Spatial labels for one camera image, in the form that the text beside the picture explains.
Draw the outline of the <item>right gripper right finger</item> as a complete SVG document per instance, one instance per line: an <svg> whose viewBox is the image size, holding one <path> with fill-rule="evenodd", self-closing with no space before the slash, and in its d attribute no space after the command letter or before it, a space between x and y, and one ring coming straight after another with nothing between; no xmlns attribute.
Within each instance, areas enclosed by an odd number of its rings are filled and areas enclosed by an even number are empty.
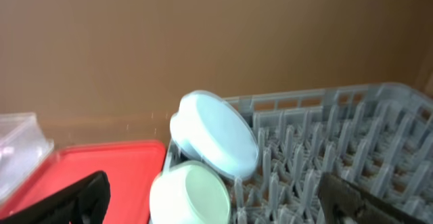
<svg viewBox="0 0 433 224"><path fill-rule="evenodd" d="M327 224L424 224L411 216L331 173L322 174L318 197Z"/></svg>

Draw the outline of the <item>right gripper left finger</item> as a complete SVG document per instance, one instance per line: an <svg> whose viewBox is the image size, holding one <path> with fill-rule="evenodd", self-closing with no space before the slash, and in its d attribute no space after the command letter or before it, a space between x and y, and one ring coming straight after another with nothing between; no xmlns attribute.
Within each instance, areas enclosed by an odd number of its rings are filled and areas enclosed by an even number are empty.
<svg viewBox="0 0 433 224"><path fill-rule="evenodd" d="M1 219L1 224L102 224L111 198L104 171L96 171L45 199Z"/></svg>

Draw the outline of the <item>mint green bowl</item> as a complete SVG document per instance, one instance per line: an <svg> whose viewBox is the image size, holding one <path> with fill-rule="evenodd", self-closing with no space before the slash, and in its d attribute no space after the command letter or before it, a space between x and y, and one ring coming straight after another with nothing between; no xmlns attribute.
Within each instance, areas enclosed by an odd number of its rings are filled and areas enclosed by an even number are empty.
<svg viewBox="0 0 433 224"><path fill-rule="evenodd" d="M222 179L201 162L183 162L161 172L152 183L152 223L227 224L230 214L230 196Z"/></svg>

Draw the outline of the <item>light blue plate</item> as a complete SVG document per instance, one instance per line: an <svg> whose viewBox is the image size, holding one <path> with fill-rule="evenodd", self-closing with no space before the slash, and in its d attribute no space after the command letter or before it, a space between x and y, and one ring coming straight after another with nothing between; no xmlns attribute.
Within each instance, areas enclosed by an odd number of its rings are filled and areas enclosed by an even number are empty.
<svg viewBox="0 0 433 224"><path fill-rule="evenodd" d="M205 162L227 179L249 179L258 166L260 150L252 129L233 106L209 91L181 98L170 134L189 159Z"/></svg>

